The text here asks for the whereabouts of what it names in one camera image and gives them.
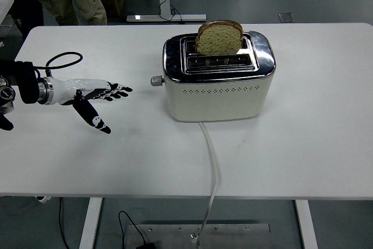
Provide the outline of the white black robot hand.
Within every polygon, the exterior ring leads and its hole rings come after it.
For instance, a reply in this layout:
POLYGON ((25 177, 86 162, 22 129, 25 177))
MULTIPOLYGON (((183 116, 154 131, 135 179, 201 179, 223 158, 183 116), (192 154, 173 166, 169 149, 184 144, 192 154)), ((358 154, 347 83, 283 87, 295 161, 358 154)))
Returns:
POLYGON ((111 129, 90 104, 90 100, 113 101, 127 97, 132 92, 130 87, 98 79, 61 81, 52 78, 51 82, 54 87, 51 104, 71 105, 86 123, 106 134, 110 134, 111 129))

